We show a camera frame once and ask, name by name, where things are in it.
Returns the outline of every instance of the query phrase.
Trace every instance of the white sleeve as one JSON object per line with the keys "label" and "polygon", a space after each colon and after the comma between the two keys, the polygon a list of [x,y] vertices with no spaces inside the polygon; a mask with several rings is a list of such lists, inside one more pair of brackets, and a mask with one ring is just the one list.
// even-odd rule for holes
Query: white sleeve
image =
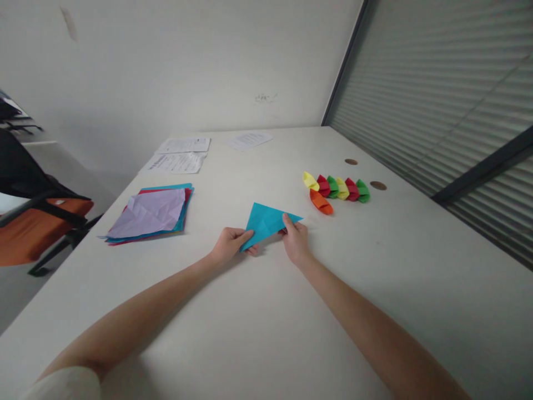
{"label": "white sleeve", "polygon": [[90,368],[60,369],[33,385],[21,400],[100,400],[100,380]]}

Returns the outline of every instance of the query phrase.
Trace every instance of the forearm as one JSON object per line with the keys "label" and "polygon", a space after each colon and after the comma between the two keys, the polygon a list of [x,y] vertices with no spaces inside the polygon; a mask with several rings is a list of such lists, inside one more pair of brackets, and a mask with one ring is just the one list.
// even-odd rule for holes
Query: forearm
{"label": "forearm", "polygon": [[310,258],[299,268],[398,398],[468,398],[412,336],[320,262]]}
{"label": "forearm", "polygon": [[122,303],[75,339],[39,379],[69,366],[86,366],[103,380],[216,268],[206,256]]}

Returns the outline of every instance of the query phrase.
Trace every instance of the orange chair seat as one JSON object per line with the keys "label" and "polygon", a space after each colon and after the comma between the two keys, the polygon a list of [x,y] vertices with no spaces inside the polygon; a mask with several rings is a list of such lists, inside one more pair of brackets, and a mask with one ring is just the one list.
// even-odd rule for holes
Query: orange chair seat
{"label": "orange chair seat", "polygon": [[[84,217],[94,203],[82,199],[47,199],[48,203]],[[0,228],[0,267],[27,264],[73,228],[71,224],[44,211],[29,209]]]}

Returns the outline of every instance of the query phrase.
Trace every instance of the lavender paper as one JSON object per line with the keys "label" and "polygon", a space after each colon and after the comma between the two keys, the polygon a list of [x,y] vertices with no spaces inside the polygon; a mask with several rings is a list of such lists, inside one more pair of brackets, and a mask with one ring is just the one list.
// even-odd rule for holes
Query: lavender paper
{"label": "lavender paper", "polygon": [[185,189],[171,189],[131,196],[107,237],[123,238],[157,231],[170,231],[176,225],[183,204]]}

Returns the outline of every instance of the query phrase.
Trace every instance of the wall stain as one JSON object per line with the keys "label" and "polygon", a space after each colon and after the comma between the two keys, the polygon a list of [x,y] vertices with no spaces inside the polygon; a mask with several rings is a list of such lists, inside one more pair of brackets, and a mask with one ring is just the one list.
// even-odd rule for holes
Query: wall stain
{"label": "wall stain", "polygon": [[64,7],[59,6],[61,14],[63,14],[63,19],[65,24],[67,24],[68,35],[75,42],[78,41],[78,32],[76,31],[76,26],[74,25],[74,20],[72,19],[71,12]]}
{"label": "wall stain", "polygon": [[259,93],[257,96],[255,96],[254,106],[258,104],[272,104],[276,101],[277,96],[278,96],[277,93],[273,96],[269,96],[268,94],[264,94],[264,93]]}

